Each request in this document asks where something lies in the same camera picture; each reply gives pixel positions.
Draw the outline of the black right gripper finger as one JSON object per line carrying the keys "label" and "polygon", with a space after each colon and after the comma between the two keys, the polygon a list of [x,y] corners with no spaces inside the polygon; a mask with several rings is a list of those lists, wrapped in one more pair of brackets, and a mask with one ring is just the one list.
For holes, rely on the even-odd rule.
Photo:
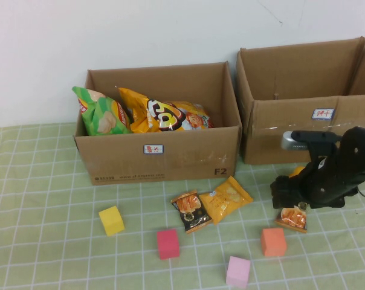
{"label": "black right gripper finger", "polygon": [[278,176],[270,185],[271,190],[299,190],[303,177],[295,176]]}
{"label": "black right gripper finger", "polygon": [[293,206],[298,206],[300,202],[304,202],[304,199],[298,190],[272,191],[273,208],[293,208]]}

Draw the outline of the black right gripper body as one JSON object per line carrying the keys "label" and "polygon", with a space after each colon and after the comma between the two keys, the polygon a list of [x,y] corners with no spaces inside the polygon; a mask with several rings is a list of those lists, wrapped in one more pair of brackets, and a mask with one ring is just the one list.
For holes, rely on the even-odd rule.
{"label": "black right gripper body", "polygon": [[310,172],[303,176],[303,197],[311,208],[342,208],[345,197],[358,193],[361,169],[352,161],[337,157],[320,159]]}

